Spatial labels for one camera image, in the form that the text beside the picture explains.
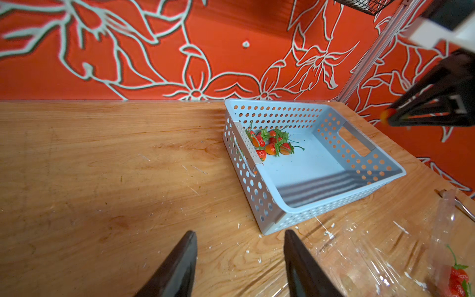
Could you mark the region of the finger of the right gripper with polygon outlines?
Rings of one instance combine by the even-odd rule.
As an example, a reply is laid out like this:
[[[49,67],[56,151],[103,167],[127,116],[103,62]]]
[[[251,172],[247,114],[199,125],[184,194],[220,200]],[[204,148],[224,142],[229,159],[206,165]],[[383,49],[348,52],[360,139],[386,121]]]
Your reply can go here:
[[[456,50],[387,108],[388,115],[474,115],[475,54]]]
[[[409,116],[394,108],[385,111],[385,124],[388,126],[446,126],[471,127],[475,125],[475,108],[472,106],[466,111],[451,110],[446,115],[425,114],[423,116]]]

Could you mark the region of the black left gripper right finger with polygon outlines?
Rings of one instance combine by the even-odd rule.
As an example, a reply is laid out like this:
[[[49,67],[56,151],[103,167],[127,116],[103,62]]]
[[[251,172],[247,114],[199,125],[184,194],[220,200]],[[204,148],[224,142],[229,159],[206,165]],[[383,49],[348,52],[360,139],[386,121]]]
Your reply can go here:
[[[285,231],[283,247],[291,297],[342,297],[293,230]]]

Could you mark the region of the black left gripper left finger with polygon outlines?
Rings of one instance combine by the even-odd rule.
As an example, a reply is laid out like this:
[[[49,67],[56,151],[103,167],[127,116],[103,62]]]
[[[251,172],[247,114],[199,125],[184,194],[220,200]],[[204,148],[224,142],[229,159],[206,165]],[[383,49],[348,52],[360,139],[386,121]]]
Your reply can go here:
[[[197,235],[187,231],[137,297],[190,297],[197,263]]]

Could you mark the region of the clear plastic clamshell container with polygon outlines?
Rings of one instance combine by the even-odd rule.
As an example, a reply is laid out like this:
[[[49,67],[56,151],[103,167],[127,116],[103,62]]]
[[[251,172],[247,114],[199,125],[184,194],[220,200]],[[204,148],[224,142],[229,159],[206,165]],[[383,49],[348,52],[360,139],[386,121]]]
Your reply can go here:
[[[377,240],[375,231],[348,219],[325,227],[321,243],[300,240],[343,297],[445,297],[453,265],[446,245],[468,266],[475,294],[475,223],[455,207],[453,191],[435,195],[426,231],[395,221]],[[283,265],[261,296],[290,297],[285,259]]]

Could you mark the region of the packed red strawberry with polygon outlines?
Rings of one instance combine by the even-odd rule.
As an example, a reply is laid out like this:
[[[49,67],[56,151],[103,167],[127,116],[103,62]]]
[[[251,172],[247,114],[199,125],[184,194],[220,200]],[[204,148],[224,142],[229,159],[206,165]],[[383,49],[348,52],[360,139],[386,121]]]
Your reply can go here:
[[[449,245],[446,248],[453,257],[453,265],[450,267],[449,284],[445,289],[446,297],[473,297],[472,283],[466,269],[468,266],[459,264],[457,257]]]

